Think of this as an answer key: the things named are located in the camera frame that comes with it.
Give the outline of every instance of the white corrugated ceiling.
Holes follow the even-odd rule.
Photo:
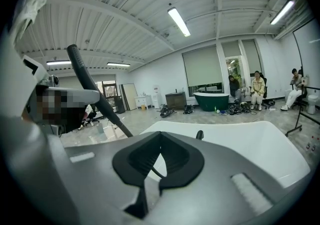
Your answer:
[[[296,0],[276,25],[271,19],[287,0],[47,0],[16,48],[41,61],[65,60],[76,44],[91,70],[108,62],[131,68],[199,42],[243,34],[277,35],[290,23],[302,23],[306,4]],[[191,33],[184,37],[168,15],[176,7]],[[68,65],[48,70],[71,70]]]

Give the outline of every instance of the person in white pants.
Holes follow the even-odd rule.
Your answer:
[[[254,72],[254,79],[251,83],[251,109],[255,108],[256,103],[258,104],[258,110],[261,111],[261,104],[265,93],[265,81],[260,77],[260,72]]]
[[[293,78],[290,82],[291,85],[295,85],[295,89],[293,89],[286,100],[286,104],[281,107],[282,111],[287,111],[291,108],[292,104],[296,101],[296,99],[302,95],[302,75],[298,74],[297,70],[294,68],[292,70]]]

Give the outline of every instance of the roller blind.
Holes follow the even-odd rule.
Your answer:
[[[238,41],[222,43],[224,56],[226,58],[233,56],[241,56],[240,47]]]
[[[94,82],[100,81],[115,81],[115,75],[93,75],[92,79]],[[59,78],[61,88],[73,88],[73,89],[83,89],[81,83],[76,76],[71,77],[61,77]]]
[[[242,41],[242,43],[248,60],[250,74],[254,74],[255,71],[261,72],[261,64],[255,41],[248,40]]]
[[[186,52],[182,56],[189,87],[223,81],[215,46]]]

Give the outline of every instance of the seated person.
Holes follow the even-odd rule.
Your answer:
[[[288,96],[288,99],[286,100],[286,104],[281,107],[282,111],[287,111],[291,108],[292,104],[296,101],[296,99],[302,95],[302,75],[298,74],[297,70],[294,68],[292,70],[293,78],[290,82],[291,85],[295,86],[295,89],[293,89]]]
[[[241,89],[239,86],[239,81],[236,80],[232,75],[229,75],[229,84],[230,94],[231,96],[235,97],[234,102],[237,103],[236,100],[238,100],[238,102],[241,103]]]
[[[265,81],[260,77],[260,72],[254,72],[254,79],[251,83],[251,109],[255,108],[256,103],[258,104],[258,110],[261,111],[261,104],[265,93]]]
[[[85,109],[85,112],[88,114],[86,118],[89,119],[90,125],[93,127],[94,126],[93,118],[97,115],[96,105],[94,104],[88,105]],[[84,125],[86,125],[87,123],[88,121],[83,122],[81,126],[78,128],[78,130],[81,130],[81,128],[84,127]]]

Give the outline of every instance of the woman in yellow jacket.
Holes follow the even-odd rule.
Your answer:
[[[265,93],[265,81],[260,77],[260,72],[254,72],[254,79],[251,83],[251,109],[255,108],[256,103],[258,104],[258,110],[261,111],[262,99]]]

